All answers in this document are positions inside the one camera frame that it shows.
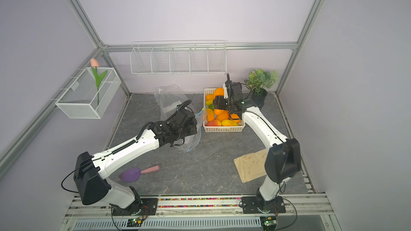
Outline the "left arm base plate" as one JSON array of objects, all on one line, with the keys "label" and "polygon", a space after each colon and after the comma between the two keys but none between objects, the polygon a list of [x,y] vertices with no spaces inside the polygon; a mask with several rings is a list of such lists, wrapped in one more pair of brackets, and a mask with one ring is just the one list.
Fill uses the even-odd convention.
[{"label": "left arm base plate", "polygon": [[112,206],[113,216],[154,216],[158,206],[158,198],[141,198],[125,209],[117,205],[110,205]]}]

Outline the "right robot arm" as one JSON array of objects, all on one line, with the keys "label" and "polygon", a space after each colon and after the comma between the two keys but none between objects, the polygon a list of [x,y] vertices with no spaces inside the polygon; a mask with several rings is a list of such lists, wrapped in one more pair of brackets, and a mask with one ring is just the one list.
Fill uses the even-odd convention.
[{"label": "right robot arm", "polygon": [[240,117],[266,147],[268,154],[264,169],[267,176],[258,190],[258,196],[265,202],[274,200],[282,185],[301,171],[300,143],[278,131],[255,103],[216,96],[213,105],[215,109],[227,110]]}]

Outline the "large orange mango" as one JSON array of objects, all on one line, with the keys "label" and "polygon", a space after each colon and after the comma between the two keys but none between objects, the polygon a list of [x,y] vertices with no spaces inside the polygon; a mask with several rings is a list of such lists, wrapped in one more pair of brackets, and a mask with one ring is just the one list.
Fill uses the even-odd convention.
[{"label": "large orange mango", "polygon": [[225,95],[224,88],[216,88],[214,91],[214,96],[223,96]]}]

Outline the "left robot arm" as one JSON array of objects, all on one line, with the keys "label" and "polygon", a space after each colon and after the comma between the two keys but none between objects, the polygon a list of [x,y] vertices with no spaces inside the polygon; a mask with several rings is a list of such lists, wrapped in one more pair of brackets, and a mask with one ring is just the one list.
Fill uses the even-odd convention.
[{"label": "left robot arm", "polygon": [[196,135],[197,123],[195,114],[181,107],[165,121],[145,123],[137,136],[111,149],[79,155],[73,179],[83,205],[102,201],[126,209],[139,203],[134,188],[112,181],[110,175],[147,152]]}]

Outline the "clear zip-top bag blue zipper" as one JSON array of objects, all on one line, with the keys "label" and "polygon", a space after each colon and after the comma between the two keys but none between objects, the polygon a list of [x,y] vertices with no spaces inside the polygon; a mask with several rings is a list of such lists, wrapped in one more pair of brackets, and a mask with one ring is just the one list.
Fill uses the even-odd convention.
[{"label": "clear zip-top bag blue zipper", "polygon": [[173,144],[174,147],[180,150],[182,153],[188,153],[199,145],[202,131],[201,127],[205,120],[206,109],[203,108],[199,113],[195,115],[190,122],[188,127],[184,130],[183,136],[179,138],[177,142]]}]

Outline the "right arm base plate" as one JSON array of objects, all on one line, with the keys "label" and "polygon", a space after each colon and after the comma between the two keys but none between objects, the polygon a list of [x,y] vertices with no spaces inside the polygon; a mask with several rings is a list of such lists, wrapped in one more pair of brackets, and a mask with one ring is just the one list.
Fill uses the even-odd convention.
[{"label": "right arm base plate", "polygon": [[245,196],[241,198],[239,207],[242,208],[244,214],[279,214],[285,213],[285,203],[281,196],[265,201],[261,196]]}]

